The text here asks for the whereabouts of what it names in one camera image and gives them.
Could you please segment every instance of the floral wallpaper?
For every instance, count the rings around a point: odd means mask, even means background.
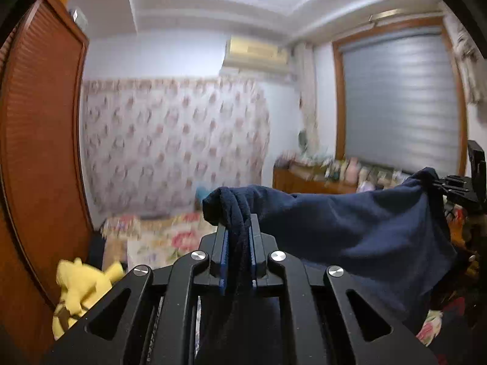
[[[196,187],[260,184],[269,112],[254,80],[88,81],[86,172],[98,212],[193,210]]]

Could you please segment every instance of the wooden cabinet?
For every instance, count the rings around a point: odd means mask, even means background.
[[[88,254],[79,165],[79,91],[88,40],[59,0],[19,24],[0,89],[0,162],[19,248],[50,301],[60,259]]]
[[[278,168],[274,168],[272,187],[286,193],[328,193],[330,195],[355,193],[357,190],[355,186],[341,182],[307,181],[287,169]]]
[[[54,342],[57,264],[86,258],[93,232],[78,144],[87,45],[59,0],[38,0],[0,48],[0,346],[32,364]]]

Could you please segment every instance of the ceiling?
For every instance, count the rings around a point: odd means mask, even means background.
[[[278,43],[314,42],[366,23],[373,13],[436,10],[439,0],[69,0],[90,38],[171,28],[210,29]]]

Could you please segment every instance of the towel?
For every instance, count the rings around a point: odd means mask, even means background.
[[[400,320],[418,306],[427,311],[424,301],[456,256],[443,198],[432,186],[437,178],[428,168],[396,188],[350,195],[289,195],[256,185],[213,191],[203,213],[229,230],[229,290],[202,299],[196,363],[283,361],[275,299],[252,296],[250,214],[257,214],[261,231],[273,235],[280,250],[323,270],[342,266]],[[266,354],[254,349],[263,339],[269,339]]]

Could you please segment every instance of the stuffed toy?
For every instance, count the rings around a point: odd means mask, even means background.
[[[83,265],[79,258],[74,262],[60,260],[56,282],[61,287],[61,298],[54,311],[54,339],[59,339],[123,276],[120,262],[101,272],[90,265]]]

